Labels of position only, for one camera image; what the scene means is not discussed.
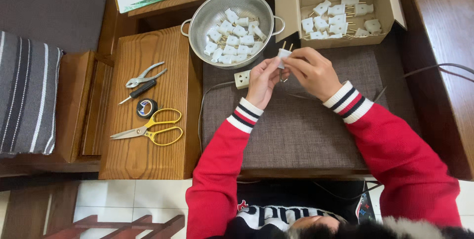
stainless steel colander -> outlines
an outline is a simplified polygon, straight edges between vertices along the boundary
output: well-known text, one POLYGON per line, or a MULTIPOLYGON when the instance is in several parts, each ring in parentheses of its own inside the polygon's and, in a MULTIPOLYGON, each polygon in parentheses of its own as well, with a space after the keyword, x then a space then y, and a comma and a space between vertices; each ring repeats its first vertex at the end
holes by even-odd
POLYGON ((265 0, 206 0, 198 8, 196 13, 194 13, 193 18, 186 20, 181 24, 181 33, 184 36, 189 37, 189 44, 198 57, 213 66, 227 70, 238 69, 252 63, 263 52, 270 40, 270 36, 281 33, 283 29, 285 29, 285 21, 283 21, 282 18, 273 15, 270 6, 265 2, 265 0), (258 27, 267 38, 263 42, 263 47, 246 60, 231 64, 223 64, 222 62, 214 63, 210 61, 211 56, 204 54, 206 45, 210 41, 207 32, 211 29, 215 30, 216 26, 220 25, 223 20, 227 19, 224 11, 228 8, 234 11, 239 18, 248 17, 249 19, 258 19, 260 23, 258 27), (280 19, 283 26, 281 27, 281 30, 272 33, 275 24, 274 18, 280 19), (186 34, 182 30, 183 25, 187 22, 191 22, 189 24, 189 34, 186 34))

red sweater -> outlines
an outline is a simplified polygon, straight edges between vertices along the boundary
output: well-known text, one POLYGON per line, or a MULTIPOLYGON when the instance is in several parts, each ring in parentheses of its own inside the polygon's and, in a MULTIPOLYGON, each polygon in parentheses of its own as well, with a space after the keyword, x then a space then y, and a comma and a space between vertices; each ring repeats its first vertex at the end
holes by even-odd
MULTIPOLYGON (((372 175, 385 185, 382 217, 461 226, 455 201, 458 181, 447 175, 447 166, 404 120, 363 97, 350 82, 324 105, 341 115, 372 175)), ((223 235, 235 218, 244 148, 262 113, 242 98, 206 147, 186 192, 188 238, 223 235)))

electrical outlet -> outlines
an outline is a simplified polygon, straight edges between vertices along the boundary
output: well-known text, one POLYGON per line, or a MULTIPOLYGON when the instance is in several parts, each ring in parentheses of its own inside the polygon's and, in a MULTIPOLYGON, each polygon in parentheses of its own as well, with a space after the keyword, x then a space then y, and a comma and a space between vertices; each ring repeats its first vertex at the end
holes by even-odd
POLYGON ((248 81, 250 80, 250 70, 245 72, 239 72, 234 74, 237 89, 244 89, 248 87, 248 81))

cardboard box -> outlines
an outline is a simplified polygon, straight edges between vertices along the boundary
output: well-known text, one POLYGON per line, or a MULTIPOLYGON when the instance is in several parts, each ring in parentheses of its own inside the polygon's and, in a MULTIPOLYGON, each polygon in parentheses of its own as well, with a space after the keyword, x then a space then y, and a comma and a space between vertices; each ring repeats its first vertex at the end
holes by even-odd
MULTIPOLYGON (((341 0, 329 0, 331 6, 338 5, 341 0)), ((301 47, 309 46, 315 49, 332 48, 342 46, 356 46, 365 44, 377 44, 382 42, 388 32, 391 30, 394 21, 397 21, 406 29, 403 11, 400 0, 360 0, 367 2, 368 5, 374 5, 374 12, 364 16, 348 18, 348 22, 353 22, 354 26, 349 26, 354 30, 364 28, 364 22, 370 19, 378 19, 382 26, 382 33, 369 36, 344 36, 342 38, 328 38, 320 40, 310 40, 309 37, 303 38, 305 32, 302 31, 301 20, 308 18, 312 9, 324 0, 275 0, 275 14, 285 20, 285 30, 276 36, 276 42, 281 41, 295 32, 299 33, 301 47)), ((276 30, 281 28, 281 23, 276 22, 276 30)))

gold scissor handle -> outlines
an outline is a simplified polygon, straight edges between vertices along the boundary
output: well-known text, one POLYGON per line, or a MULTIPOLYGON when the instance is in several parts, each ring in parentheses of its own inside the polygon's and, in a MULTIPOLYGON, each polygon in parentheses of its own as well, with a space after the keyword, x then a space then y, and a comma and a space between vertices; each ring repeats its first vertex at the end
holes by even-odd
MULTIPOLYGON (((151 116, 150 120, 145 124, 145 127, 150 128, 151 126, 154 126, 154 125, 157 125, 157 124, 166 124, 166 123, 173 123, 173 124, 175 124, 176 122, 178 122, 178 121, 181 120, 181 116, 182 116, 181 112, 180 112, 179 110, 177 110, 177 109, 160 109, 160 110, 158 110, 157 112, 155 112, 155 113, 151 116), (176 119, 176 120, 169 120, 169 121, 158 121, 158 122, 157 122, 157 121, 155 120, 155 116, 156 116, 158 113, 163 112, 163 111, 165 111, 165 110, 172 110, 172 111, 178 112, 178 113, 179 113, 178 119, 176 119)), ((175 143, 176 141, 178 141, 178 140, 182 137, 182 134, 183 134, 182 129, 181 129, 180 127, 174 126, 174 127, 168 128, 168 129, 164 129, 164 130, 157 131, 157 132, 150 132, 150 131, 147 131, 144 135, 145 135, 146 137, 150 138, 151 141, 152 141, 155 145, 164 146, 164 145, 171 145, 171 144, 175 143), (156 137, 157 134, 159 134, 159 133, 164 133, 164 132, 167 132, 167 131, 170 131, 170 130, 174 130, 174 129, 179 129, 179 130, 181 131, 181 134, 180 134, 180 135, 178 136, 178 138, 175 139, 173 142, 167 143, 167 144, 159 144, 159 143, 155 140, 155 137, 156 137)))
POLYGON ((151 116, 150 120, 145 124, 145 126, 146 126, 147 128, 150 128, 151 126, 154 126, 154 125, 157 125, 157 124, 166 124, 166 123, 173 123, 173 124, 174 124, 174 123, 178 122, 179 120, 181 120, 181 116, 182 116, 181 112, 180 112, 179 110, 177 110, 177 109, 159 109, 157 112, 153 113, 153 115, 151 116), (158 121, 158 122, 157 122, 157 121, 155 120, 155 116, 156 116, 158 113, 163 112, 163 111, 165 111, 165 110, 171 110, 171 111, 176 111, 176 112, 178 112, 178 113, 179 113, 179 118, 178 118, 177 120, 158 121))
POLYGON ((171 127, 171 128, 168 128, 168 129, 164 129, 164 130, 161 130, 161 131, 157 131, 157 132, 149 132, 147 131, 144 135, 148 138, 151 139, 151 141, 155 144, 155 145, 161 145, 161 146, 164 146, 164 145, 170 145, 170 144, 173 144, 173 143, 176 143, 176 141, 178 141, 181 136, 182 136, 182 129, 180 127, 177 127, 177 126, 174 126, 174 127, 171 127), (166 131, 170 131, 170 130, 174 130, 174 129, 179 129, 181 131, 181 134, 178 136, 178 138, 176 138, 173 142, 171 143, 168 143, 168 144, 159 144, 156 140, 155 140, 155 137, 157 134, 159 133, 164 133, 166 131))

